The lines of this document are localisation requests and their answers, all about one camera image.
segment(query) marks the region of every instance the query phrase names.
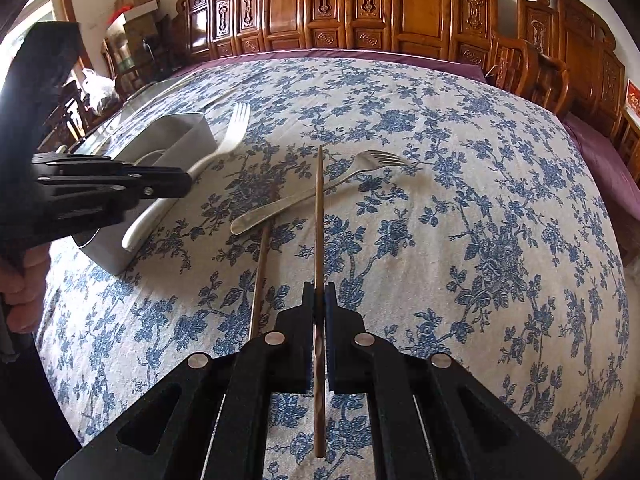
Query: blue floral tablecloth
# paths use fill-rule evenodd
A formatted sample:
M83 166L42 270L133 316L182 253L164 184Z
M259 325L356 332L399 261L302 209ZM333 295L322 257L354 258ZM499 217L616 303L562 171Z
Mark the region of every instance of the blue floral tablecloth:
M226 129L251 103L244 143L207 170L110 276L70 239L52 249L37 343L82 443L194 351L246 341L259 232L233 218L325 179L361 150L408 158L325 200L325 274L338 303L402 352L447 352L578 466L604 468L634 392L625 280L607 213L551 113L443 72L354 59L206 69L127 120L108 155L164 114L202 111ZM313 275L312 201L276 219L262 329ZM325 460L312 457L308 396L273 397L267 480L373 477L364 396L328 394Z

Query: human hand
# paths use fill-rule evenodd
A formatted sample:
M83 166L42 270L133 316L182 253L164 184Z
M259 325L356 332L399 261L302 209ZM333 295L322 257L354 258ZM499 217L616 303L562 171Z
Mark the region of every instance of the human hand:
M0 260L0 292L4 293L4 302L12 306L6 317L11 332L26 334L40 324L51 266L49 247L45 244L24 253L23 274Z

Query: silver fork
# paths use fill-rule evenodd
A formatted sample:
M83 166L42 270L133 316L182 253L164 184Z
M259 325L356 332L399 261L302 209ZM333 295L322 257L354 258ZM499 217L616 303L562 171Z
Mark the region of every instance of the silver fork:
M355 176L364 171L374 171L387 166L410 166L411 163L399 155L387 152L379 152L378 150L367 150L356 155L351 167L341 176L334 178L324 184L324 190L338 186L348 178ZM315 187L310 187L304 191L300 191L293 195L276 200L270 204L257 207L251 211L244 213L231 222L231 232L235 235L241 235L249 229L261 224L265 220L276 216L298 202L302 202L306 198L310 198L316 193Z
M207 166L220 155L232 152L239 146L246 134L250 116L251 107L248 103L236 103L229 126L226 128L225 137L216 151L204 156L187 170L192 180L196 180L207 169ZM122 248L129 252L137 251L178 200L180 199L157 198L127 229L122 237Z

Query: purple bed sheet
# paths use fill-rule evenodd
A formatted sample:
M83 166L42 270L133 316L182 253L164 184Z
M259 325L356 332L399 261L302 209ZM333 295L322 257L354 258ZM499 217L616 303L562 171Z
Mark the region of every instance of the purple bed sheet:
M640 221L640 189L609 139L572 113L562 124L582 154L601 195Z
M292 57L338 57L349 59L369 59L372 61L386 61L405 65L419 66L431 70L440 70L450 74L473 79L486 83L482 69L478 65L454 63L431 59L429 57L411 56L410 54L396 54L393 52L379 52L375 50L341 50L341 49L309 49L309 50L279 50L276 52L259 52L258 54L244 54L242 56L225 57L213 61L206 61L196 65L187 66L175 75L184 75L199 68L211 68L233 63L244 63L260 59L289 59Z

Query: white container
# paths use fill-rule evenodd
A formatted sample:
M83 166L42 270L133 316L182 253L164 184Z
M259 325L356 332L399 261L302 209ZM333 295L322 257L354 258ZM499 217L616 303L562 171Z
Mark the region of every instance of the white container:
M186 171L216 148L216 141L204 114L175 114L155 120L113 159L133 164L142 158L142 163L148 165L157 157L152 166L176 167ZM144 243L144 240L140 240L134 251L125 251L122 248L122 237L154 200L140 200L137 207L125 213L124 222L74 235L76 245L108 273L121 273Z

